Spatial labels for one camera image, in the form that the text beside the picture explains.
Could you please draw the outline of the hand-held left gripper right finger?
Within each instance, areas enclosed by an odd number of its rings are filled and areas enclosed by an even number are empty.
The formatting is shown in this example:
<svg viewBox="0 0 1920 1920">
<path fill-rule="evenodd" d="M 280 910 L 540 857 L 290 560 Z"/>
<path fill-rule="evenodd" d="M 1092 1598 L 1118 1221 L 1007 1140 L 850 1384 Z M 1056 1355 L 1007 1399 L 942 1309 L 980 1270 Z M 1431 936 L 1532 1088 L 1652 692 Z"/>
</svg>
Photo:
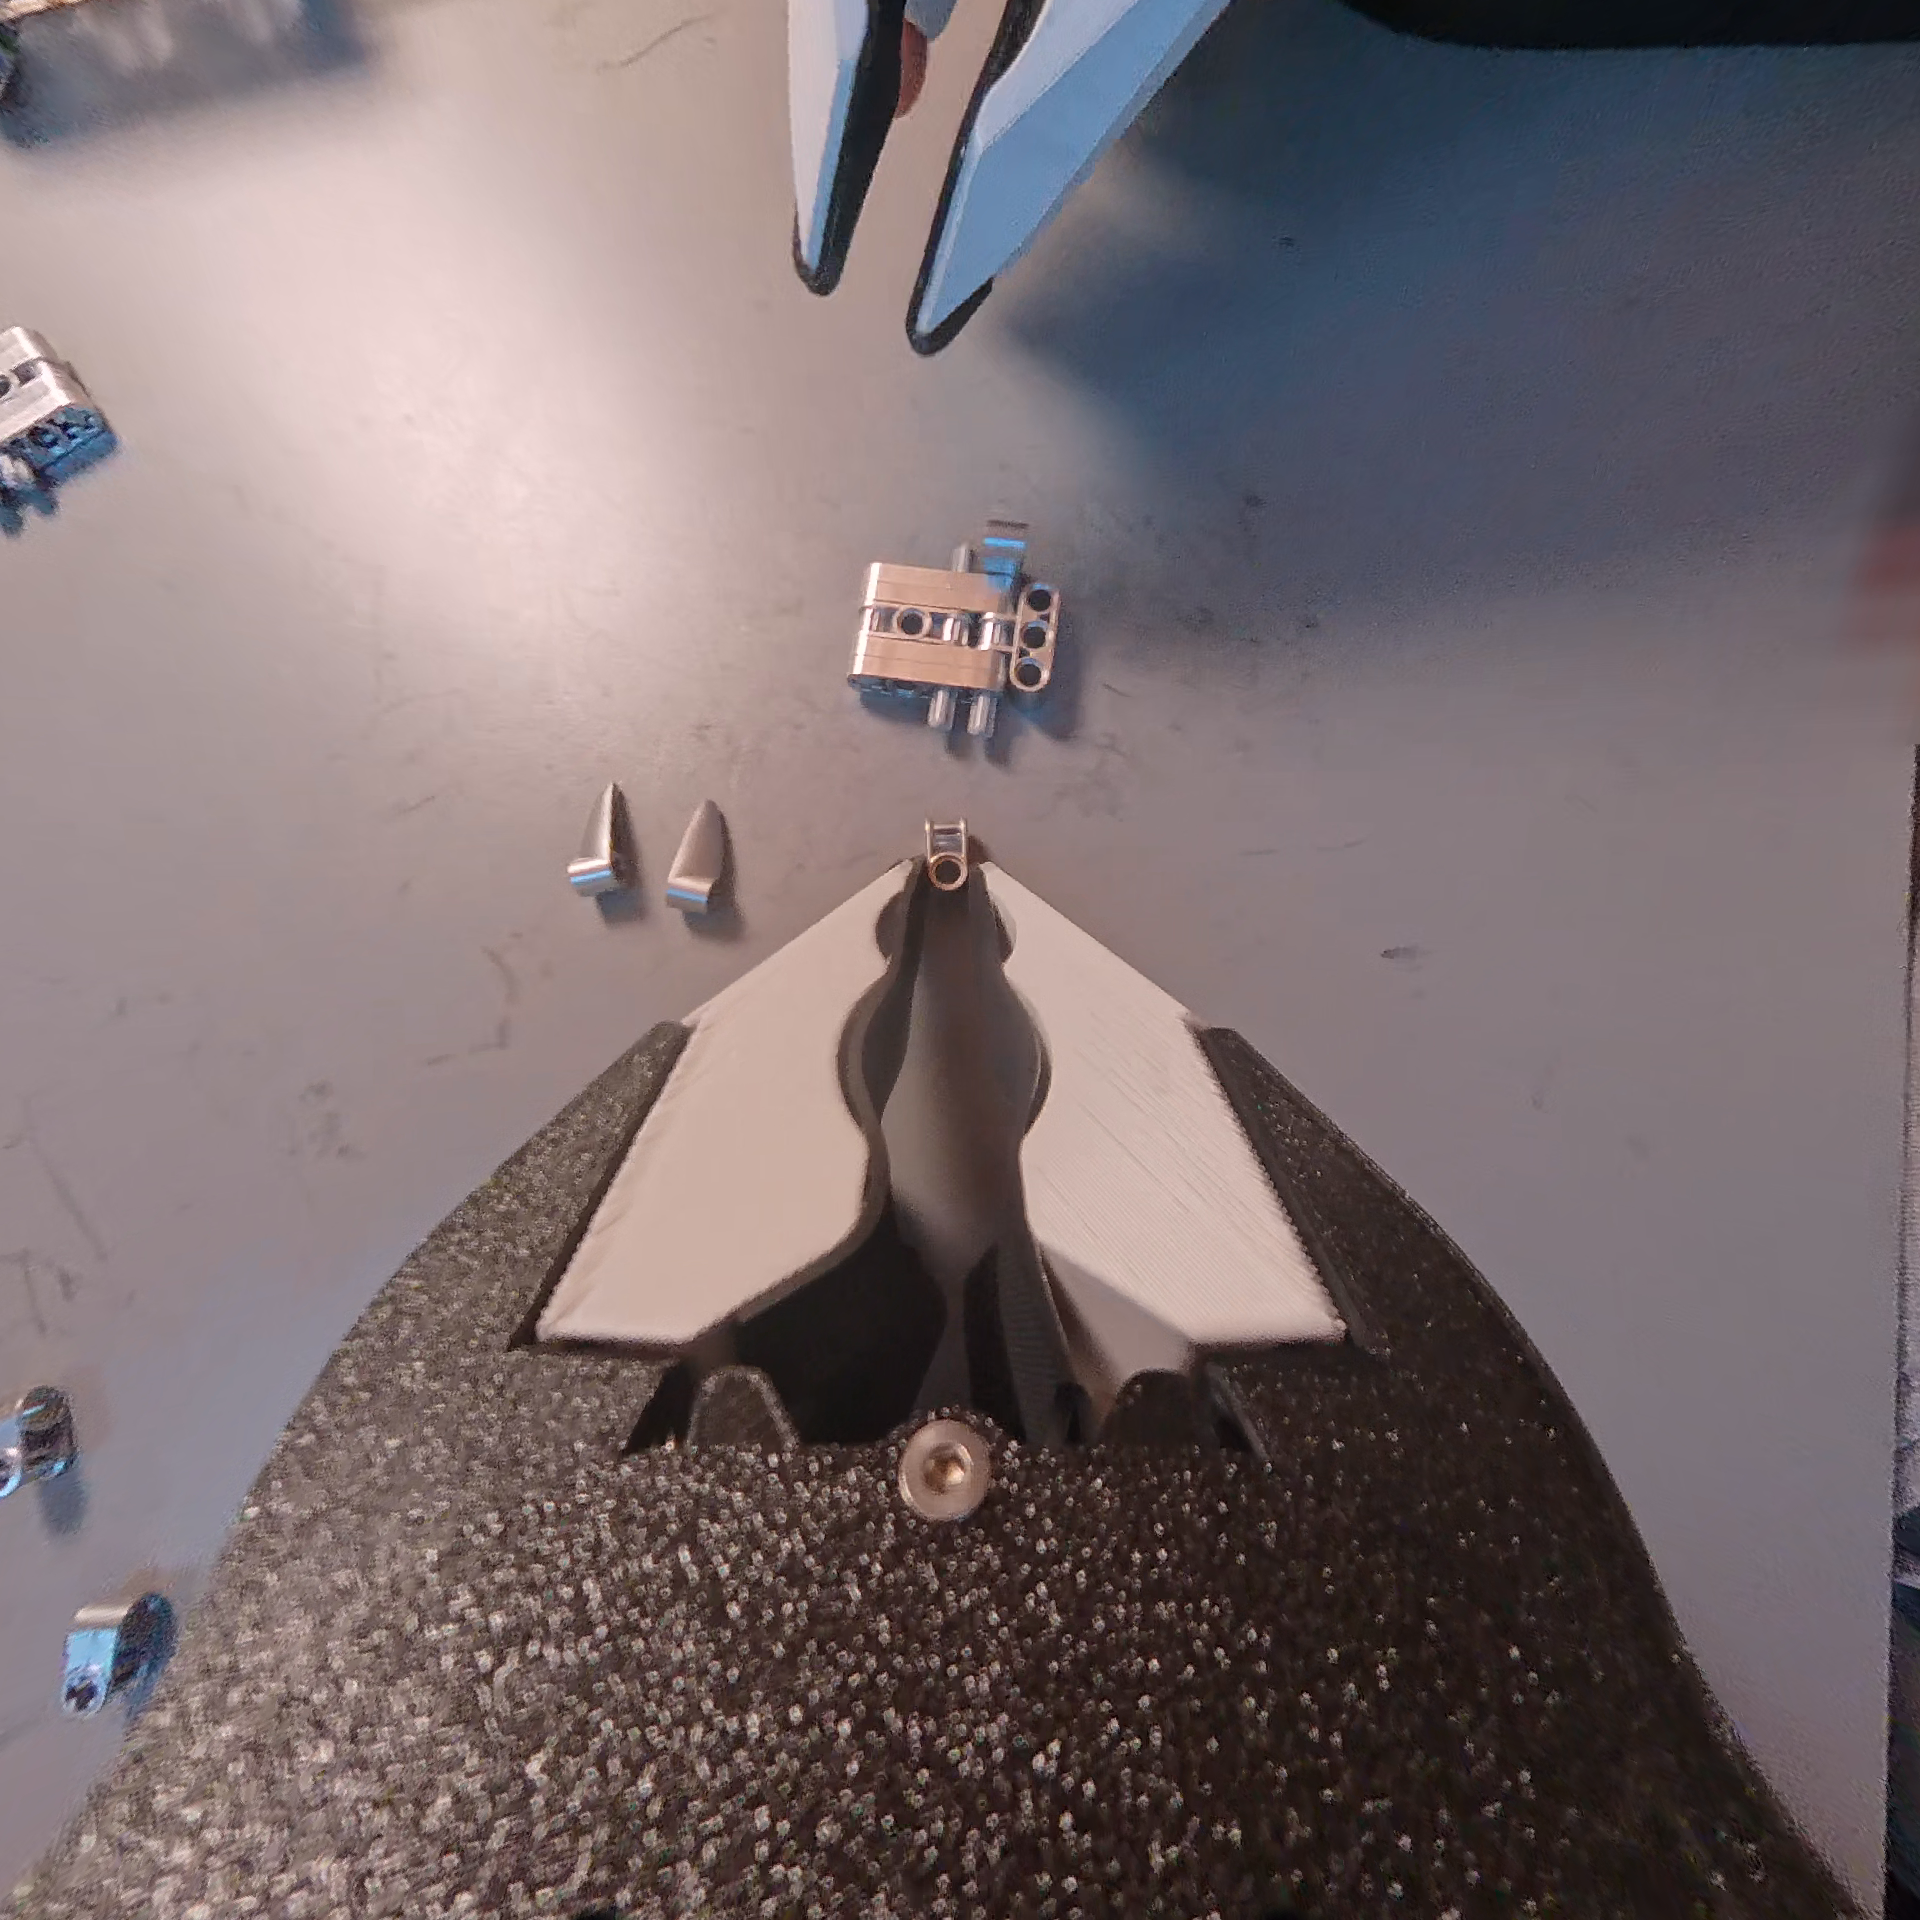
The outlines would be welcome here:
<svg viewBox="0 0 1920 1920">
<path fill-rule="evenodd" d="M 998 1187 L 967 1284 L 973 1399 L 1026 1441 L 1084 1441 L 1139 1375 L 1344 1341 L 1192 1015 L 1005 870 L 975 870 L 967 907 Z"/>
</svg>

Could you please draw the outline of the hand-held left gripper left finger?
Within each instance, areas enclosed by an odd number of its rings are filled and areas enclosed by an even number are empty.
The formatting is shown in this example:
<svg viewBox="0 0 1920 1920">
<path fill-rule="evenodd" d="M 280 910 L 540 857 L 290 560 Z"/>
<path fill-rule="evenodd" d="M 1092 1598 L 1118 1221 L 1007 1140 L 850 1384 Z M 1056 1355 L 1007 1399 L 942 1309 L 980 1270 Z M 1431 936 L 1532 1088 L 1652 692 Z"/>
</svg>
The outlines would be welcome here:
<svg viewBox="0 0 1920 1920">
<path fill-rule="evenodd" d="M 542 1343 L 762 1368 L 811 1441 L 904 1421 L 939 1287 L 888 1221 L 868 1033 L 910 955 L 894 865 L 696 1007 L 542 1308 Z"/>
</svg>

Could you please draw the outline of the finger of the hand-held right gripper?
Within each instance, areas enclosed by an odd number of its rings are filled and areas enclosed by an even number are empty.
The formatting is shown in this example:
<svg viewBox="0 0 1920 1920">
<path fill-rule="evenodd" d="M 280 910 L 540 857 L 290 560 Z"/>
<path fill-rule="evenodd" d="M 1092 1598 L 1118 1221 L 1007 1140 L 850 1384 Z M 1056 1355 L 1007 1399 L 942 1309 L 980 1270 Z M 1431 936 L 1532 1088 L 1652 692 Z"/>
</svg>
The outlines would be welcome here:
<svg viewBox="0 0 1920 1920">
<path fill-rule="evenodd" d="M 1010 1 L 951 149 L 908 309 L 932 355 L 1054 220 L 1222 1 Z"/>
<path fill-rule="evenodd" d="M 896 118 L 904 1 L 788 1 L 787 97 L 802 284 L 838 284 Z"/>
</svg>

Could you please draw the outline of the small grey beam assembly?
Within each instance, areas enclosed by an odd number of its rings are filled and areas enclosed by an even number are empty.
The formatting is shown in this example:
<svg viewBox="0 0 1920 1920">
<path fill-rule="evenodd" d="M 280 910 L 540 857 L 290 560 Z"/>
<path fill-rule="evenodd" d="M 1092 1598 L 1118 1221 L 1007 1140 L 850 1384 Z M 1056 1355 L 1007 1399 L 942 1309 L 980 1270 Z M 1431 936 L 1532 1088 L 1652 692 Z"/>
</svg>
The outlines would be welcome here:
<svg viewBox="0 0 1920 1920">
<path fill-rule="evenodd" d="M 79 375 L 28 327 L 3 327 L 3 499 L 46 494 L 116 448 Z"/>
<path fill-rule="evenodd" d="M 1028 528 L 990 519 L 946 566 L 868 566 L 847 664 L 864 696 L 911 701 L 931 728 L 991 737 L 1000 703 L 1039 694 L 1062 622 L 1061 593 L 1026 569 Z"/>
</svg>

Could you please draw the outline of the grey desk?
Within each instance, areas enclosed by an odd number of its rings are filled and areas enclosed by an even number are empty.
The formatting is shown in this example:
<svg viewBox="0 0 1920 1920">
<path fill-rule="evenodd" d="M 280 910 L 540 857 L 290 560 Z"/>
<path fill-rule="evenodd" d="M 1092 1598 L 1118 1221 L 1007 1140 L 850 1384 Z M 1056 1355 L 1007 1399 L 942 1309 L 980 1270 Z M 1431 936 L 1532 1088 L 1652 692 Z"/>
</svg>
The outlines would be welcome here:
<svg viewBox="0 0 1920 1920">
<path fill-rule="evenodd" d="M 74 1608 L 191 1592 L 419 1238 L 927 812 L 1469 1252 L 1878 1865 L 1915 51 L 1238 4 L 922 359 L 990 33 L 830 299 L 775 4 L 156 4 L 22 62 L 4 323 L 118 448 L 4 532 L 4 1393 L 90 1419 L 4 1502 L 4 1878 L 116 1747 Z M 868 566 L 991 519 L 1062 622 L 982 741 L 847 664 Z"/>
</svg>

